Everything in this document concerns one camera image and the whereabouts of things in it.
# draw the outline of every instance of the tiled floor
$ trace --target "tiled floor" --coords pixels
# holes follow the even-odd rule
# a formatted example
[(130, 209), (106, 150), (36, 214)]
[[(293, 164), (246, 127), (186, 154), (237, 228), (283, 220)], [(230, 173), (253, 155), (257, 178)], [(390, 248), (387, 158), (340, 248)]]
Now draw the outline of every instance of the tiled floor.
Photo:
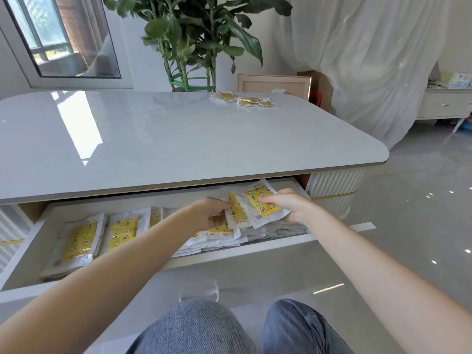
[[(372, 222), (377, 228), (361, 232), (364, 237), (472, 311), (472, 253), (466, 251), (472, 251), (472, 133), (450, 131), (416, 124), (389, 161), (373, 169), (344, 221)], [(282, 297), (320, 311), (357, 353), (403, 353), (321, 246), (304, 249), (310, 254), (304, 285)], [(313, 293), (334, 285), (340, 286)], [(275, 299), (231, 308), (257, 345)], [(135, 336), (88, 353), (124, 353)]]

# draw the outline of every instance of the right hand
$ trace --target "right hand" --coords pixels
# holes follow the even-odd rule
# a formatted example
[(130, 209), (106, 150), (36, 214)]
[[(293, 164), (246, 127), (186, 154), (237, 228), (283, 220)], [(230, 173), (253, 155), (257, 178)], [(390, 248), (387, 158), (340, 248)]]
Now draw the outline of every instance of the right hand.
[(316, 206), (312, 201), (306, 197), (301, 196), (291, 188), (282, 189), (279, 191), (279, 193), (274, 195), (261, 195), (259, 196), (259, 201), (266, 203), (274, 202), (281, 208), (290, 210), (291, 212), (285, 216), (282, 221), (302, 225), (305, 225), (306, 219), (310, 216), (310, 212), (312, 211), (313, 207)]

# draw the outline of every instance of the blue denim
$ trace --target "blue denim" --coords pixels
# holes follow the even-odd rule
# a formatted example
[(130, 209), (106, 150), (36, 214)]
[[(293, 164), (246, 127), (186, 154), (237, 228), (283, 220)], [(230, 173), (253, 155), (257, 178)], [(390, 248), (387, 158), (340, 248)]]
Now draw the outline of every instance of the blue denim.
[[(181, 303), (150, 325), (127, 354), (252, 354), (257, 349), (233, 313), (216, 302)], [(326, 319), (309, 306), (282, 299), (269, 309), (264, 354), (352, 354)]]

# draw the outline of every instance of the wooden frame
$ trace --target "wooden frame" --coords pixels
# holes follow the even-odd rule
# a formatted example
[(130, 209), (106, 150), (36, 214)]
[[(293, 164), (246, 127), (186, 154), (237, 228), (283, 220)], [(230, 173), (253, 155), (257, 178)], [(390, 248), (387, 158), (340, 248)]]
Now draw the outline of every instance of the wooden frame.
[(238, 74), (236, 89), (244, 93), (271, 93), (273, 89), (285, 89), (290, 94), (308, 100), (311, 77), (291, 75)]

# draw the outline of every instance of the sheer curtain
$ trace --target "sheer curtain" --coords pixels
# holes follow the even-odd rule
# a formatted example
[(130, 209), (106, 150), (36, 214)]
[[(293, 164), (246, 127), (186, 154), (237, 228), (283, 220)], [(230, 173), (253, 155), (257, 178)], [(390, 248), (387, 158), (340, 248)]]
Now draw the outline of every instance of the sheer curtain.
[(276, 43), (334, 87), (335, 114), (392, 148), (416, 119), (452, 0), (289, 0)]

